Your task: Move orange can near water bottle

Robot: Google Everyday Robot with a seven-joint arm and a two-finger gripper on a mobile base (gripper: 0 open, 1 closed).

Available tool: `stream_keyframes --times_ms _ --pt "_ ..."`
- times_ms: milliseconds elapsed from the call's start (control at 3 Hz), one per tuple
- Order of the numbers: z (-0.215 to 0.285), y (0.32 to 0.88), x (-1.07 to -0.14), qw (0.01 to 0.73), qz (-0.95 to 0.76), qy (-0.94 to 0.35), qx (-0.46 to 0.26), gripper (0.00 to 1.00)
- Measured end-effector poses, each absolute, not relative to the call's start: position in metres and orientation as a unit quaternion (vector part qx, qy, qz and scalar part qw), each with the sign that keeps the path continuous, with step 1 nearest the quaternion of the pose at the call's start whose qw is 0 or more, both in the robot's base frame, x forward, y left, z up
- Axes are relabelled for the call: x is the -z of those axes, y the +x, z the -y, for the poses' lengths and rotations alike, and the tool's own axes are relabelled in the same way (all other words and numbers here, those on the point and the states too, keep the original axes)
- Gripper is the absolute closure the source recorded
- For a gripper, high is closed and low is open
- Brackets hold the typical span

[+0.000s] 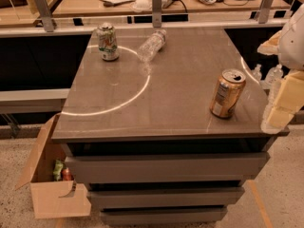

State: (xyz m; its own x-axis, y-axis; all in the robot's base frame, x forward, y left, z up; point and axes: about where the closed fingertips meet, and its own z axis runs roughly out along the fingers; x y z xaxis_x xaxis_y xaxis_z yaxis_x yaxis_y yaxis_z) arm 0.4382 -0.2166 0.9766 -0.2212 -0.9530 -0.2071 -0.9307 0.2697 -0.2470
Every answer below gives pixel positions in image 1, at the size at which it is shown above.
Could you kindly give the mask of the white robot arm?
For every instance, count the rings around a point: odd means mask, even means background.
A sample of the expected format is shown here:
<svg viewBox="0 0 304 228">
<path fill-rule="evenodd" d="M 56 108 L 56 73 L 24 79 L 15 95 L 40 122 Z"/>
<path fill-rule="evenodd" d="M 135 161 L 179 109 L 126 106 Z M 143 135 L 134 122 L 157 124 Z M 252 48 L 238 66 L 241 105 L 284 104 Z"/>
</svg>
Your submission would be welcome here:
<svg viewBox="0 0 304 228">
<path fill-rule="evenodd" d="M 277 55 L 278 62 L 290 70 L 272 83 L 260 126 L 264 133 L 276 134 L 304 106 L 304 5 L 257 51 Z"/>
</svg>

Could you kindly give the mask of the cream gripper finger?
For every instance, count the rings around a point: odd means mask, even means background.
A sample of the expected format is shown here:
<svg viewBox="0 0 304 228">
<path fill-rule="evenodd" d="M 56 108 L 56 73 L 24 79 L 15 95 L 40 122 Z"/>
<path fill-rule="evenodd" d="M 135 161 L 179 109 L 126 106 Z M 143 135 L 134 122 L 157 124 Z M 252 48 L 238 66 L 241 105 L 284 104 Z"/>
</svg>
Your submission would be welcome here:
<svg viewBox="0 0 304 228">
<path fill-rule="evenodd" d="M 283 129 L 304 106 L 304 72 L 292 70 L 280 81 L 266 124 Z"/>
<path fill-rule="evenodd" d="M 263 55 L 277 55 L 281 31 L 275 33 L 269 40 L 262 43 L 257 52 Z"/>
</svg>

